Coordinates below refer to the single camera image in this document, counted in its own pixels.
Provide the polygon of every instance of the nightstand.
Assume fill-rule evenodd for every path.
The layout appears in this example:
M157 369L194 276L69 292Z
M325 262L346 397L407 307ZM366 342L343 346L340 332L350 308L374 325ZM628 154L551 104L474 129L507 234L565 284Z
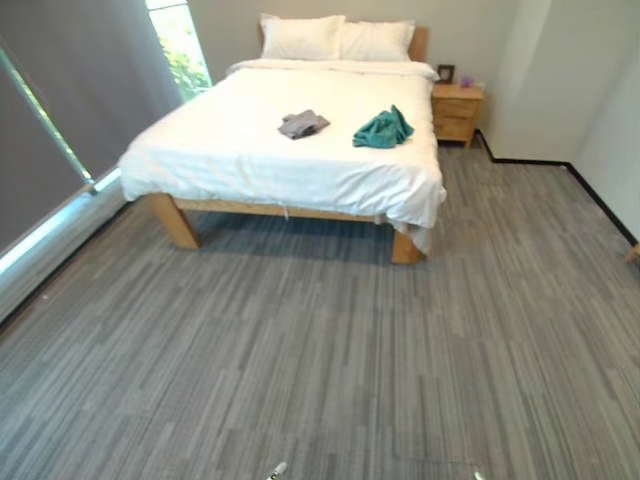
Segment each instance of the nightstand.
M469 148L484 101L479 87L437 83L433 87L433 127L438 140L464 142Z
M640 243L633 247L633 250L631 250L629 255L627 255L627 263L632 263L638 258L640 258Z

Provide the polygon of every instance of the wall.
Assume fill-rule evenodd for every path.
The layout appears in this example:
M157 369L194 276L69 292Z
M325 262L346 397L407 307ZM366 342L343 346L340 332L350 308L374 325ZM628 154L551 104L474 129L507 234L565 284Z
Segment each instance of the wall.
M574 166L640 239L640 40Z
M498 67L513 20L512 0L189 0L212 78L231 64L260 54L261 12L283 17L342 13L358 20L415 19L431 30L429 62L452 63L457 73L490 81Z
M572 161L635 39L640 2L545 3L522 0L497 70L485 133L498 158Z

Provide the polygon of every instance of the green foliage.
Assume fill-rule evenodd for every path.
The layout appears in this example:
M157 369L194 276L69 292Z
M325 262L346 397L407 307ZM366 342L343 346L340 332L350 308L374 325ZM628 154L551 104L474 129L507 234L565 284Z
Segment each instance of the green foliage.
M209 79L204 67L184 52L175 51L166 38L160 39L173 78L184 101L189 101L202 90L209 88Z

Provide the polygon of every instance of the white bedsheet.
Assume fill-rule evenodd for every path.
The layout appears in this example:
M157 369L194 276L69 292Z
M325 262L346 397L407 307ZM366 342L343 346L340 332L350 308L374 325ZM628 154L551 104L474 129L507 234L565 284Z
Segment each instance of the white bedsheet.
M250 60L141 133L120 159L128 200L164 192L375 216L423 251L446 192L430 96L417 62ZM415 128L389 150L355 148L355 131L395 104ZM282 117L307 108L331 124L290 140Z

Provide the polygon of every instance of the folded shirt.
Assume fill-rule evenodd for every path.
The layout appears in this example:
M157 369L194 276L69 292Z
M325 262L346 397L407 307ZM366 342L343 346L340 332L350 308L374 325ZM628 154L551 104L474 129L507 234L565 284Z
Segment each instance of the folded shirt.
M326 118L316 115L313 110L305 110L297 115L287 115L278 131L292 140L318 133L329 125Z

